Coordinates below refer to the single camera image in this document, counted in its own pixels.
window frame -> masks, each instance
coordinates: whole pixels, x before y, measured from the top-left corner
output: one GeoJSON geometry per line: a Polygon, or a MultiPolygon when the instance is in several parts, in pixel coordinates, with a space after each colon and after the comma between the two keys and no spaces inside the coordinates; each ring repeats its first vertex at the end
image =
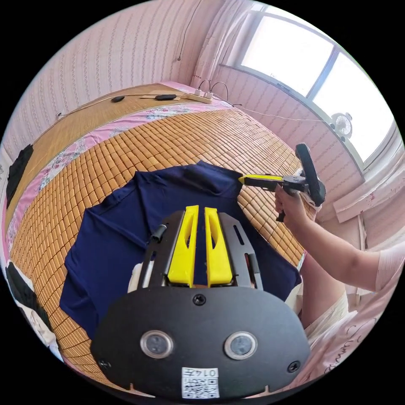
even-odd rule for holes
{"type": "MultiPolygon", "coordinates": [[[[271,12],[266,11],[268,8],[268,5],[264,4],[261,10],[251,10],[248,13],[247,18],[245,19],[245,22],[242,22],[233,36],[232,42],[229,44],[227,51],[225,52],[225,55],[221,61],[220,66],[226,66],[229,68],[233,68],[235,70],[238,70],[240,72],[248,73],[252,76],[255,76],[269,84],[272,84],[276,87],[278,87],[281,91],[287,93],[303,105],[305,105],[309,110],[311,110],[317,117],[319,117],[320,120],[324,120],[326,122],[330,122],[331,118],[321,109],[319,108],[314,102],[314,98],[319,92],[320,88],[324,84],[325,80],[327,79],[329,73],[331,72],[336,59],[338,58],[339,54],[342,53],[344,56],[346,56],[349,60],[351,60],[364,74],[367,75],[367,73],[364,71],[364,69],[357,63],[357,61],[343,49],[337,42],[335,42],[332,38],[330,38],[327,35],[322,34],[321,32],[314,30],[311,27],[308,27],[307,25],[301,24],[298,21],[289,19],[284,16],[279,16],[277,14],[273,14],[271,12]],[[282,21],[286,21],[290,24],[296,25],[300,28],[303,28],[307,31],[312,32],[313,34],[323,38],[324,40],[330,42],[333,45],[331,54],[329,55],[329,58],[327,62],[325,63],[324,68],[322,69],[321,73],[319,74],[318,78],[316,79],[315,83],[313,84],[312,88],[309,90],[308,94],[306,96],[303,96],[302,94],[298,93],[288,85],[286,85],[283,82],[278,81],[277,79],[268,76],[258,70],[249,68],[247,66],[243,66],[242,62],[243,59],[245,58],[246,52],[253,40],[254,35],[256,34],[257,28],[259,27],[260,22],[264,17],[272,17],[275,19],[279,19],[282,21]],[[231,50],[232,46],[237,47],[237,52],[235,50],[231,50]]],[[[375,166],[376,161],[378,161],[378,158],[381,156],[384,150],[386,150],[388,144],[392,141],[392,138],[395,133],[395,127],[396,123],[395,120],[393,120],[392,125],[380,143],[380,145],[377,147],[377,149],[365,160],[363,161],[353,146],[353,144],[350,142],[349,139],[345,139],[344,141],[340,138],[340,136],[332,130],[332,128],[329,127],[329,129],[334,133],[334,135],[338,138],[338,140],[343,144],[347,152],[350,154],[352,157],[355,165],[359,169],[360,174],[364,177],[364,174],[371,170],[373,166],[375,166]]]]}

person's arm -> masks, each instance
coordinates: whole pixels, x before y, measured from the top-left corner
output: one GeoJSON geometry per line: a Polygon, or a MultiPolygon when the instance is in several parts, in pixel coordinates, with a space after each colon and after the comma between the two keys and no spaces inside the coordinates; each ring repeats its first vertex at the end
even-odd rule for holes
{"type": "Polygon", "coordinates": [[[335,280],[375,292],[379,252],[364,252],[310,219],[292,232],[301,246],[335,280]]]}
{"type": "Polygon", "coordinates": [[[312,222],[298,194],[277,187],[276,210],[284,210],[284,223],[298,243],[335,280],[375,291],[380,253],[363,252],[312,222]]]}

navy blue shirt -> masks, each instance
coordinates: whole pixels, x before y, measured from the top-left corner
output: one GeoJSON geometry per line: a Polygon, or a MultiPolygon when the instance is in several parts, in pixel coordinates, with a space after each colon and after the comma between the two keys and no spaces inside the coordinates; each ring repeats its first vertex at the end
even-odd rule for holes
{"type": "Polygon", "coordinates": [[[207,283],[204,207],[217,208],[241,223],[255,250],[264,290],[285,301],[300,276],[246,218],[237,202],[240,176],[205,162],[136,172],[124,187],[86,209],[65,259],[61,309],[92,339],[110,304],[126,294],[151,233],[165,217],[189,205],[200,206],[194,283],[207,283]]]}

bamboo mat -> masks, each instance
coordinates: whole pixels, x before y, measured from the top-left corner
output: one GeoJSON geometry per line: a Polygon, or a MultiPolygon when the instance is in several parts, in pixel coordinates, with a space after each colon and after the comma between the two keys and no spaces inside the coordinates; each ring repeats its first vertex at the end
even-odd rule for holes
{"type": "MultiPolygon", "coordinates": [[[[101,383],[113,386],[94,362],[84,330],[59,308],[64,260],[75,242],[84,209],[122,187],[137,170],[199,160],[246,174],[291,175],[300,165],[284,142],[237,109],[176,115],[125,131],[82,154],[39,193],[23,217],[11,259],[33,281],[61,353],[101,383]]],[[[260,234],[297,265],[303,249],[275,221],[274,194],[243,187],[238,201],[260,234]]],[[[308,205],[306,209],[313,219],[314,211],[308,205]]]]}
{"type": "Polygon", "coordinates": [[[158,93],[158,92],[174,92],[178,90],[163,84],[149,84],[146,86],[137,86],[130,89],[120,90],[115,93],[108,94],[99,100],[92,101],[88,105],[82,106],[82,109],[77,110],[62,117],[53,127],[44,132],[39,139],[34,143],[34,152],[27,164],[24,174],[18,184],[16,193],[10,202],[5,216],[5,229],[8,229],[11,218],[18,200],[28,184],[35,176],[62,150],[70,144],[81,138],[90,131],[114,121],[123,116],[135,113],[137,111],[146,110],[148,108],[158,107],[162,105],[173,105],[179,103],[194,103],[195,101],[182,98],[180,101],[164,102],[151,99],[142,99],[137,96],[125,97],[119,103],[112,103],[108,97],[116,95],[130,95],[140,93],[158,93]]]}

pink clothing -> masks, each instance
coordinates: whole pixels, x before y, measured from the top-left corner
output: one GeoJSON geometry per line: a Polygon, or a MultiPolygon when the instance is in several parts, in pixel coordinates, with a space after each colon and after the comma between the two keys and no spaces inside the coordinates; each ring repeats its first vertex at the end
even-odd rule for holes
{"type": "Polygon", "coordinates": [[[405,242],[380,252],[376,294],[359,311],[348,313],[311,345],[311,355],[286,391],[309,382],[334,369],[345,360],[376,324],[397,286],[405,260],[405,242]]]}

